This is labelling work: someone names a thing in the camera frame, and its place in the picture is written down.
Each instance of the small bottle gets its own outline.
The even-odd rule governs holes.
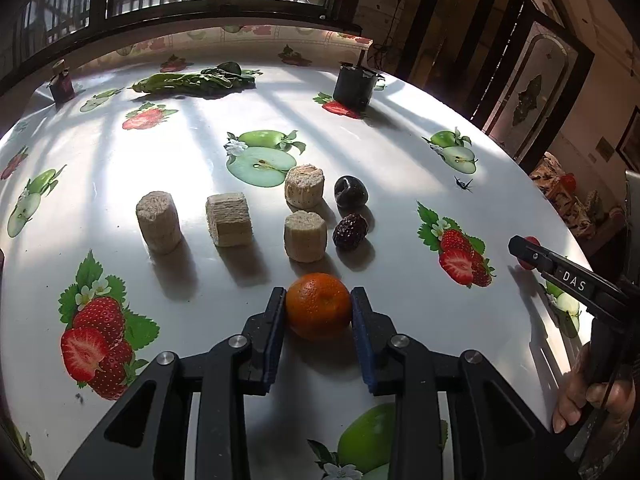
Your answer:
[[[56,104],[60,105],[66,103],[69,99],[73,99],[76,93],[74,87],[71,84],[71,76],[69,75],[69,69],[66,67],[64,59],[54,63],[53,77],[49,81],[49,90],[53,95],[53,100]]]

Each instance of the hand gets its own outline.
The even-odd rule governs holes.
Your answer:
[[[602,404],[607,384],[588,386],[584,379],[584,369],[589,362],[589,343],[582,347],[575,366],[565,376],[558,391],[558,403],[554,410],[552,423],[554,431],[560,433],[564,428],[576,424],[582,415],[582,408],[590,402],[595,408]],[[636,388],[631,374],[622,375],[611,387],[607,399],[609,416],[597,436],[601,446],[606,447],[625,427],[636,402]]]

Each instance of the bunch of greens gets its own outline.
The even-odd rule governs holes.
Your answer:
[[[199,96],[216,95],[235,89],[252,88],[259,70],[242,70],[235,61],[221,63],[215,68],[206,68],[200,73],[158,73],[140,80],[131,88],[136,92],[172,93],[184,92]]]

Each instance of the table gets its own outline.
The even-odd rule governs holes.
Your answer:
[[[63,365],[65,323],[58,300],[63,294],[63,314],[73,308],[75,289],[64,295],[72,283],[101,281],[110,294],[126,299],[137,323],[136,359],[151,360],[164,350],[180,356],[205,352],[240,332],[248,316],[264,309],[274,286],[288,287],[307,272],[330,272],[349,289],[364,286],[373,309],[389,314],[399,332],[433,351],[481,351],[548,424],[556,381],[569,369],[579,341],[563,339],[540,297],[540,276],[522,270],[507,244],[513,235],[533,235],[574,262],[588,263],[542,193],[492,140],[401,80],[385,75],[386,88],[374,93],[366,117],[355,119],[325,110],[322,98],[314,101],[319,92],[331,94],[337,63],[296,66],[265,56],[259,44],[242,55],[236,60],[243,68],[262,72],[255,89],[215,100],[145,99],[127,88],[156,72],[160,58],[115,67],[105,63],[74,77],[84,91],[71,102],[59,110],[41,106],[1,142],[0,168],[27,147],[27,157],[0,182],[6,255],[2,382],[10,415],[22,434],[30,434],[32,459],[47,478],[57,477],[113,403],[88,386],[79,389]],[[165,59],[166,53],[158,56]],[[229,60],[197,49],[188,59],[193,64],[183,72]],[[92,96],[121,88],[81,110]],[[162,121],[124,129],[126,114],[147,100],[164,105],[148,114]],[[469,176],[444,163],[423,139],[456,127],[470,138],[478,160]],[[306,149],[300,154],[291,148],[289,154],[297,164],[323,169],[324,203],[318,212],[330,233],[340,220],[334,182],[352,174],[366,184],[370,199],[363,215],[370,231],[355,253],[337,253],[330,240],[326,258],[316,264],[287,258],[282,233],[290,209],[283,186],[246,184],[225,165],[227,133],[261,129],[296,130]],[[43,194],[21,232],[9,238],[7,223],[27,180],[61,168],[55,178],[44,179],[45,187],[58,184]],[[473,178],[471,188],[457,186],[456,177]],[[140,197],[152,190],[171,193],[180,217],[184,240],[168,256],[149,254],[134,214]],[[216,248],[207,231],[205,201],[231,191],[247,198],[254,243]],[[438,253],[418,238],[417,202],[484,242],[484,256],[495,267],[491,285],[466,288],[444,272]],[[102,272],[89,260],[79,269],[89,250]],[[589,315],[580,320],[579,339],[586,341]],[[314,344],[287,335],[271,393],[245,397],[254,478],[320,478],[307,439],[334,451],[358,415],[390,400],[369,395],[347,334]],[[452,478],[450,453],[447,444],[446,478]],[[192,456],[187,473],[193,475]]]

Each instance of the wall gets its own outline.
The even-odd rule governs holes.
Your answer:
[[[600,183],[598,186],[608,188],[600,188],[603,199],[612,196],[622,203],[626,164],[617,153],[606,162],[595,147],[604,137],[615,148],[635,106],[640,105],[640,80],[632,71],[638,63],[634,59],[637,49],[607,0],[561,0],[560,3],[566,9],[576,35],[595,57],[582,91],[562,126],[562,136],[554,141],[549,151],[558,157],[566,171],[576,174],[578,196]],[[574,149],[568,149],[567,143]],[[589,176],[589,170],[597,177]],[[582,181],[579,173],[584,175]]]

